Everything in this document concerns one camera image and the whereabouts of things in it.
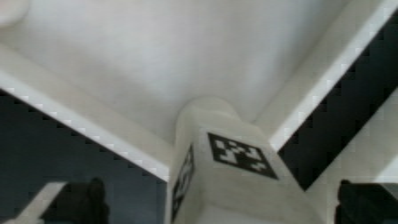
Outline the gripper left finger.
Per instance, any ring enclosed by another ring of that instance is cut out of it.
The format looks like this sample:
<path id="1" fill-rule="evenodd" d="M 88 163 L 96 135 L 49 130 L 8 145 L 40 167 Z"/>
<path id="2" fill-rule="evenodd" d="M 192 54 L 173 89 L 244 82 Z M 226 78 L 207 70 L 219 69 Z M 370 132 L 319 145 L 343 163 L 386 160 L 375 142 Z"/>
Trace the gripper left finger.
<path id="1" fill-rule="evenodd" d="M 105 183 L 50 182 L 13 224 L 109 224 L 111 208 L 105 202 Z"/>

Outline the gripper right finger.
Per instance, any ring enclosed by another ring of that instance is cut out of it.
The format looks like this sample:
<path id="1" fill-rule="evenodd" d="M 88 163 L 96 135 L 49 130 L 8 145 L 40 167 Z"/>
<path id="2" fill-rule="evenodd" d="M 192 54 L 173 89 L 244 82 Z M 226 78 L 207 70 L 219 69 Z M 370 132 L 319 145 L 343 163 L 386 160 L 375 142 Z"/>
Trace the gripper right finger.
<path id="1" fill-rule="evenodd" d="M 342 181 L 335 224 L 398 224 L 398 183 Z"/>

